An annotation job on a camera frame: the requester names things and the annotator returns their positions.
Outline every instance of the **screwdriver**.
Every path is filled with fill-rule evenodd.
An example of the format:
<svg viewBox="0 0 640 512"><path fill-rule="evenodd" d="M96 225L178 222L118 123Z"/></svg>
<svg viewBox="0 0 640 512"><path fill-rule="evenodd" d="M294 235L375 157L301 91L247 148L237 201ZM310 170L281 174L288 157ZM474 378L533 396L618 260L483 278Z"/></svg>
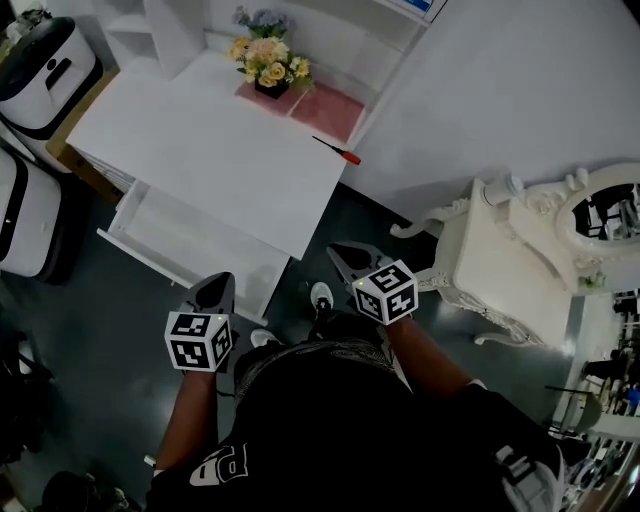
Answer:
<svg viewBox="0 0 640 512"><path fill-rule="evenodd" d="M326 144L327 146L329 146L331 149L333 149L336 153L338 153L339 155L342 156L342 158L344 158L346 161L351 162L352 164L356 164L356 165L360 165L360 162L362 162L362 160L360 160L356 155L354 155L353 153L351 153L350 151L345 151L344 149L340 149L337 148L335 146L332 146L331 144L329 144L328 142L323 141L322 139L319 139L318 137L316 137L315 135L312 135L312 137L314 139L316 139L317 141L322 142L323 144Z"/></svg>

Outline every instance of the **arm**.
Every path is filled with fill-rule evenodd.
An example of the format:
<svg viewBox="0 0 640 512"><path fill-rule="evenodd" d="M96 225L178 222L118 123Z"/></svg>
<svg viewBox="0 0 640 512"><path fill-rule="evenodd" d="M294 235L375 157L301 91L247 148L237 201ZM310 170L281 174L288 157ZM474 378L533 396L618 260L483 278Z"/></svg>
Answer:
<svg viewBox="0 0 640 512"><path fill-rule="evenodd" d="M401 318L386 327L391 347L415 391L446 399L473 379L442 352L413 319Z"/></svg>
<svg viewBox="0 0 640 512"><path fill-rule="evenodd" d="M208 439L217 437L216 374L187 372L160 445L156 469L192 461Z"/></svg>

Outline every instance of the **flower vase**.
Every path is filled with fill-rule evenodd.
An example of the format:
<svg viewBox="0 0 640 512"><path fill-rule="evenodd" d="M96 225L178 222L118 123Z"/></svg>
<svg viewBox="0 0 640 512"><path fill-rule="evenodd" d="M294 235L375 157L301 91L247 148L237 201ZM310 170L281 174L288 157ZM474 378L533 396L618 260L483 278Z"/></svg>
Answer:
<svg viewBox="0 0 640 512"><path fill-rule="evenodd" d="M287 89L289 89L289 84L285 81L282 81L277 85L274 85L273 87L265 87L264 85L260 85L257 80L254 82L254 84L256 87L256 91L261 92L262 94L265 94L270 98L273 98L274 100L277 100L280 96L287 92Z"/></svg>

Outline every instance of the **white desk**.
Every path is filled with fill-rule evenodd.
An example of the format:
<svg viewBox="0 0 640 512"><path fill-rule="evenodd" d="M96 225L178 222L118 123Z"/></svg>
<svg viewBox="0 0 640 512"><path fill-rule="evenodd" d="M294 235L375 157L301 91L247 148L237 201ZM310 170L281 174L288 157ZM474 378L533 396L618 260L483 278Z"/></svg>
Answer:
<svg viewBox="0 0 640 512"><path fill-rule="evenodd" d="M171 81L122 72L67 141L300 259L345 161L312 129L233 96L234 68L209 51Z"/></svg>

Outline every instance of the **gray floor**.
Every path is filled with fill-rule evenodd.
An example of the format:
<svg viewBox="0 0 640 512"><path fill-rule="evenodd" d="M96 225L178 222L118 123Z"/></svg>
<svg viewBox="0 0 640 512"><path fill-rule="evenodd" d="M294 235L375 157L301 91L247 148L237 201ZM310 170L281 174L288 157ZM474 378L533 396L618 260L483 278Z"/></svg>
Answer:
<svg viewBox="0 0 640 512"><path fill-rule="evenodd" d="M292 263L283 276L267 313L270 328L282 340L296 342L308 332L308 293L315 281L332 286L337 307L346 302L346 292L325 255L329 242L374 243L390 256L403 258L413 270L430 265L431 237L391 238L391 216L357 199L348 189L337 189L304 259ZM167 312L179 302L183 289L171 287L166 278L95 234L112 216L100 200L93 202L82 250L66 284L52 287L2 275L0 298L7 314L29 334L56 377L48 397L43 451L26 453L12 465L30 506L39 503L47 480L63 469L91 471L144 503L152 473L143 457L155 453L180 384L163 331ZM572 310L571 337L580 324L579 306ZM421 295L415 316L452 358L487 386L536 421L550 418L557 396L544 386L564 385L570 358L543 349L475 346L474 334L495 328L475 314L444 304L437 293ZM235 328L241 339L231 363L249 349L252 325L237 319ZM233 391L229 375L219 375L218 383L222 391ZM233 401L220 398L221 435L232 422Z"/></svg>

